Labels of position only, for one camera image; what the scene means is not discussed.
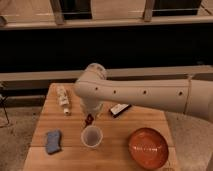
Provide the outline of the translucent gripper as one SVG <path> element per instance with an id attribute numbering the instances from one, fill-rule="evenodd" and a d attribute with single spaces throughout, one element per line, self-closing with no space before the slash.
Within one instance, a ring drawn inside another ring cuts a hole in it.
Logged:
<path id="1" fill-rule="evenodd" d="M 85 116 L 91 115 L 94 119 L 100 114 L 103 103 L 101 101 L 82 100 L 81 108 Z"/>

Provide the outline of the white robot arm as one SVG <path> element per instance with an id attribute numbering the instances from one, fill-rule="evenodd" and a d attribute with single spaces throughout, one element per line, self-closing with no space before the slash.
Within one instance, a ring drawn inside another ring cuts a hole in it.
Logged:
<path id="1" fill-rule="evenodd" d="M 95 113 L 102 101 L 112 101 L 184 113 L 213 123 L 213 81 L 112 81 L 107 80 L 102 65 L 92 63 L 75 82 L 74 91 L 88 113 Z"/>

